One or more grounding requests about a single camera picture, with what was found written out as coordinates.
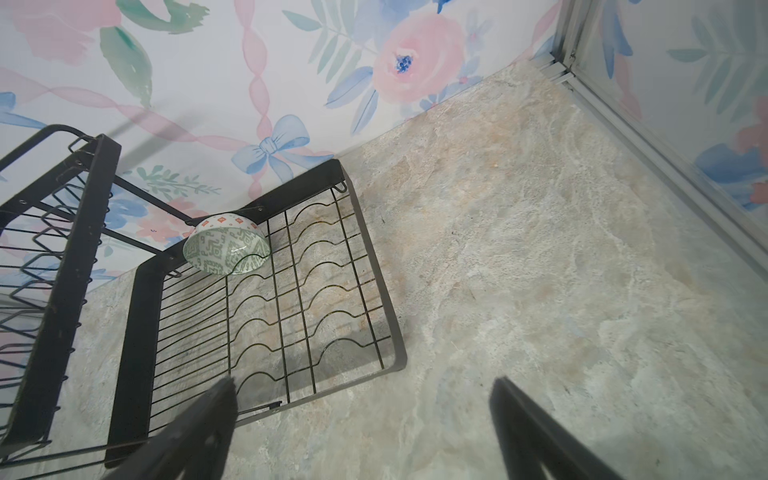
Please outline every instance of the blue flower center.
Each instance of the blue flower center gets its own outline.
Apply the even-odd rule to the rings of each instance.
[[[397,73],[406,73],[411,67],[411,63],[413,63],[413,57],[411,57],[411,55],[406,55],[404,57],[398,55],[397,61],[395,62]]]

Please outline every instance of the dish rack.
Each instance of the dish rack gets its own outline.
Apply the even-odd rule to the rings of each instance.
[[[272,254],[251,273],[214,276],[186,262],[183,241],[159,250],[106,227],[113,185],[187,225],[205,217],[115,176],[121,146],[105,135],[47,126],[0,171],[60,131],[76,137],[69,155],[0,207],[0,249],[19,258],[1,266],[18,282],[0,286],[0,476],[120,465],[226,376],[240,426],[405,368],[392,301],[338,160],[232,210],[260,226]],[[12,223],[19,218],[22,228]],[[59,392],[102,235],[154,256],[136,269],[108,437],[57,448],[51,425],[68,407]]]

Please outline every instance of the wallpaper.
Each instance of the wallpaper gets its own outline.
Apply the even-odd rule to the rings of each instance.
[[[579,67],[768,245],[768,2],[598,7]]]
[[[238,208],[549,51],[555,0],[0,0],[0,154],[46,124],[121,143],[118,174],[193,217]],[[53,138],[2,172],[9,198],[65,156]],[[106,224],[164,249],[191,228],[113,187]],[[21,217],[19,230],[41,228]],[[53,276],[58,259],[0,263]],[[102,236],[91,287],[149,257]],[[33,279],[0,267],[0,284]]]

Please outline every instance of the green and white bowl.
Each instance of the green and white bowl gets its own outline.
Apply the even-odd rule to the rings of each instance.
[[[184,258],[214,275],[248,273],[270,256],[270,245],[254,222],[219,214],[200,222],[184,244]]]

